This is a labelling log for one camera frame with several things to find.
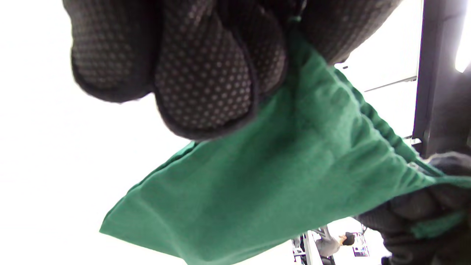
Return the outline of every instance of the person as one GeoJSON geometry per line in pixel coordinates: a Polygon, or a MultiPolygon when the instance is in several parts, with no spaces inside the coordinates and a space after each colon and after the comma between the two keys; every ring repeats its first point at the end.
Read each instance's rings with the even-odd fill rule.
{"type": "Polygon", "coordinates": [[[330,257],[337,253],[341,246],[351,246],[355,243],[355,235],[350,232],[346,232],[336,239],[330,235],[327,226],[322,227],[322,230],[323,233],[319,233],[321,239],[316,240],[320,256],[330,257]]]}

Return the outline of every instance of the white ceiling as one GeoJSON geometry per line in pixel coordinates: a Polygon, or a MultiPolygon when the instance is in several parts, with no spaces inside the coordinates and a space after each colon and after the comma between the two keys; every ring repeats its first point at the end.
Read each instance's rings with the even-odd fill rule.
{"type": "Polygon", "coordinates": [[[417,75],[422,0],[404,0],[383,26],[336,67],[365,91],[417,75]]]}
{"type": "Polygon", "coordinates": [[[363,94],[365,100],[401,137],[412,135],[417,81],[390,85],[363,94]]]}

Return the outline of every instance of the green drawstring bag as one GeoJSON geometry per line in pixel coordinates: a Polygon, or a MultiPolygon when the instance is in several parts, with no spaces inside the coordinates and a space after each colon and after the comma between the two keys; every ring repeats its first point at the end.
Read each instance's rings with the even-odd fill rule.
{"type": "Polygon", "coordinates": [[[175,154],[100,232],[189,265],[230,265],[398,195],[470,185],[424,165],[296,30],[289,49],[286,81],[253,123],[175,154]]]}

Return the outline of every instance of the black glove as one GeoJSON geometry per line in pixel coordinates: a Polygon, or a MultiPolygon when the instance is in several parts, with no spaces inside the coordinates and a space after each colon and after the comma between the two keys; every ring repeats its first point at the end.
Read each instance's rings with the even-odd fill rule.
{"type": "Polygon", "coordinates": [[[283,82],[290,18],[329,63],[366,40],[399,0],[63,0],[72,68],[88,94],[154,93],[177,135],[208,140],[252,120],[283,82]]]}
{"type": "MultiPolygon", "coordinates": [[[[455,152],[435,155],[429,163],[448,175],[471,176],[471,157],[467,155],[455,152]]],[[[392,253],[383,259],[383,264],[471,264],[469,189],[432,186],[396,197],[356,219],[382,234],[384,246],[392,253]],[[418,237],[420,224],[432,222],[441,226],[443,233],[418,237]]]]}

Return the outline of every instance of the dotted grip glove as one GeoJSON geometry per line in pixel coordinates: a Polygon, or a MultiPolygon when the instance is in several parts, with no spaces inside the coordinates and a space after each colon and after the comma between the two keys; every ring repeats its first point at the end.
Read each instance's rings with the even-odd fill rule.
{"type": "MultiPolygon", "coordinates": [[[[450,152],[429,163],[448,175],[471,176],[471,157],[450,152]]],[[[377,230],[392,253],[383,265],[471,264],[471,190],[435,185],[396,197],[356,219],[377,230]]]]}
{"type": "Polygon", "coordinates": [[[203,141],[251,121],[283,82],[290,18],[329,63],[344,60],[398,0],[63,0],[72,69],[89,95],[153,93],[175,134],[203,141]]]}

